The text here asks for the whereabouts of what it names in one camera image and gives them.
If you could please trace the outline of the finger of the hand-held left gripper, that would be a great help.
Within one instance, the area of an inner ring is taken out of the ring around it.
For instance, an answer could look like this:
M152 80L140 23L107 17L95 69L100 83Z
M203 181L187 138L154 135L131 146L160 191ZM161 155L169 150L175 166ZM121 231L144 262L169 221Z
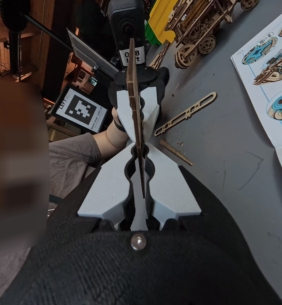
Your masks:
M132 117L132 109L129 102L128 91L121 90L116 93L117 98L117 114L121 124L126 130L132 142L136 142L134 121Z
M144 119L143 126L143 139L149 140L154 126L156 124L159 115L159 105L157 101L157 89L156 87L148 87L141 91L140 97L144 100L144 107L142 109Z

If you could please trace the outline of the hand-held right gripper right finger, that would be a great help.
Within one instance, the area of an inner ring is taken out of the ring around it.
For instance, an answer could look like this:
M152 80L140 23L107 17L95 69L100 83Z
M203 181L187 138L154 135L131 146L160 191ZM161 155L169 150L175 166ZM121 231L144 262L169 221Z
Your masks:
M176 162L148 142L143 145L143 158L148 230L161 230L168 219L201 214Z

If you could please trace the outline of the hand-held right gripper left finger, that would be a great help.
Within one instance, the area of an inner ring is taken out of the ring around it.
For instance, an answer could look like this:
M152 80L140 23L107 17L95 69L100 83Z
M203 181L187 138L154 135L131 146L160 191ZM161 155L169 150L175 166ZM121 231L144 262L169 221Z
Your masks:
M129 145L102 165L81 207L80 217L109 220L118 230L131 230L141 203L136 144Z

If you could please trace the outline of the thin laser-cut plywood sheet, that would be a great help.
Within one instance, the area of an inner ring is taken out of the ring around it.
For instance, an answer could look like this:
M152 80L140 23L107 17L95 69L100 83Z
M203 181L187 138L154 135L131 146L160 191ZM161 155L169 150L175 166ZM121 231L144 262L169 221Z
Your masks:
M146 194L145 194L144 162L142 155L142 148L143 148L142 121L140 115L140 100L139 100L139 88L138 88L138 80L137 80L134 38L130 38L126 85L127 85L129 102L132 109L132 119L134 123L135 143L136 143L136 151L139 162L141 188L142 188L143 198L145 199Z

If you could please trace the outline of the person's left forearm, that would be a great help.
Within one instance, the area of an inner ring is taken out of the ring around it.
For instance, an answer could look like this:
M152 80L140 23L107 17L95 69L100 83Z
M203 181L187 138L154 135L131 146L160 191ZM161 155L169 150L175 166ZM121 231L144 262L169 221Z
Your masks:
M126 147L129 136L112 123L106 131L93 135L93 138L97 143L100 158L103 160L111 158L123 150Z

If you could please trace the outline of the wooden model vehicle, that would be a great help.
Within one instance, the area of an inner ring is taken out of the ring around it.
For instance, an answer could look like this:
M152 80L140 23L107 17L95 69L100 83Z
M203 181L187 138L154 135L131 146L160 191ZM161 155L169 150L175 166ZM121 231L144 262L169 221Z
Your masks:
M181 0L169 15L165 31L175 33L176 47L183 45L174 55L175 67L187 69L198 54L209 54L216 46L215 34L223 21L232 23L236 4L241 9L253 9L258 0Z

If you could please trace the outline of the green plastic bin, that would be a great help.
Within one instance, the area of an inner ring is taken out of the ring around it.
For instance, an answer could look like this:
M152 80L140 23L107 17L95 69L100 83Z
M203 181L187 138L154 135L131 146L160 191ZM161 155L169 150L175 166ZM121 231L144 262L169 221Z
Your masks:
M149 25L149 21L147 21L145 25L145 37L151 45L161 45L161 42L158 40L151 26Z

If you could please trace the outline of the slotted flat wooden part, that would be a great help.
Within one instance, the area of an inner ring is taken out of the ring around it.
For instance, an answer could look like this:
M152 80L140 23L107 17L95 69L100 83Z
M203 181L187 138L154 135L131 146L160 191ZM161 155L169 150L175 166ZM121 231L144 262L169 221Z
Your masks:
M167 130L170 128L173 128L183 120L189 119L193 114L197 113L198 111L202 110L206 106L210 105L212 102L214 102L217 98L217 93L212 92L196 102L194 105L190 106L186 110L184 110L182 113L175 116L173 119L169 120L166 124L159 127L155 133L154 136L159 136L161 134L164 134Z

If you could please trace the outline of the yellow plastic bin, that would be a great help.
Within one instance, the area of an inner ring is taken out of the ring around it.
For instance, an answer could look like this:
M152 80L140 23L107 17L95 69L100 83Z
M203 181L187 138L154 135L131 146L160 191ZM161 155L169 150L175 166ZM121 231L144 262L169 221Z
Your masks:
M161 44L165 41L173 43L175 39L174 31L166 31L169 17L173 8L180 3L175 0L156 0L149 14L149 25Z

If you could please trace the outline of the black framed tag sign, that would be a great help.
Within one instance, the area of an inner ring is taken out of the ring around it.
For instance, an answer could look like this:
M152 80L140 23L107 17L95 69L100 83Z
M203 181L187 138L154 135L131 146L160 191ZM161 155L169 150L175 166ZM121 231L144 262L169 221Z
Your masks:
M104 130L111 108L110 103L91 97L67 83L49 114L94 135Z

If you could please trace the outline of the grey metal framed panel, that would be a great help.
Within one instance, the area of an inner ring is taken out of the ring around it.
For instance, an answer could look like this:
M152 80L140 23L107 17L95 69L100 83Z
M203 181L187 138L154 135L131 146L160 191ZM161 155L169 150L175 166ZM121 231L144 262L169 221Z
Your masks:
M75 55L83 62L87 63L93 68L97 68L98 71L103 72L114 80L115 75L119 70L98 54L94 49L82 41L74 32L67 28L68 35L72 44Z

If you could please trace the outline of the flat laser-cut wooden board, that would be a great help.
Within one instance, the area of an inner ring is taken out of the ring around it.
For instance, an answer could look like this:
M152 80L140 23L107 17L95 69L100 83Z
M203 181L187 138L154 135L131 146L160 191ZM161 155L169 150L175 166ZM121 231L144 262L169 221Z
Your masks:
M156 70L159 69L159 67L164 59L164 56L169 48L169 45L170 45L170 42L168 42L167 45L165 46L165 48L155 57L155 59L151 62L149 67L152 67Z

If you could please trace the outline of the black metal pole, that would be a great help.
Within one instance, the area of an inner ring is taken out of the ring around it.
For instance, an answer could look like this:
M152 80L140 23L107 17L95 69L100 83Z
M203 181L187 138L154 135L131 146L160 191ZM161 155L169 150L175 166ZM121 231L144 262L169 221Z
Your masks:
M72 47L70 47L66 42L64 42L63 40L61 40L55 33L53 33L51 30L49 30L47 27L45 27L43 24L41 24L40 22L38 22L37 20L35 20L33 17L31 17L29 14L25 14L25 13L21 13L21 15L28 20L29 22L31 22L33 25L35 25L37 28L39 28L41 31L43 31L44 33L46 33L47 35L49 35L50 37L54 38L56 41L58 41L59 43L61 43L63 46L65 46L68 49L72 49Z

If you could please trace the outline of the black round fan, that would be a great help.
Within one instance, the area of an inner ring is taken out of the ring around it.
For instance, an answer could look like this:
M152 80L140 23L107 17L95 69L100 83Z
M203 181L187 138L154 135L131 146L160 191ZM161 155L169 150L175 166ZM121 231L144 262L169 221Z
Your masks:
M22 32L27 26L24 15L31 10L30 0L0 0L0 15L3 24L12 32Z

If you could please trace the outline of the assembly instruction booklet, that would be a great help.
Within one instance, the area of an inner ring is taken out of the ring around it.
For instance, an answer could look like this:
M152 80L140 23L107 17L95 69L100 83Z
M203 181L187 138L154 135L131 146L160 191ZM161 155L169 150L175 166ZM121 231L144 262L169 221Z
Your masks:
M282 166L282 14L231 61Z

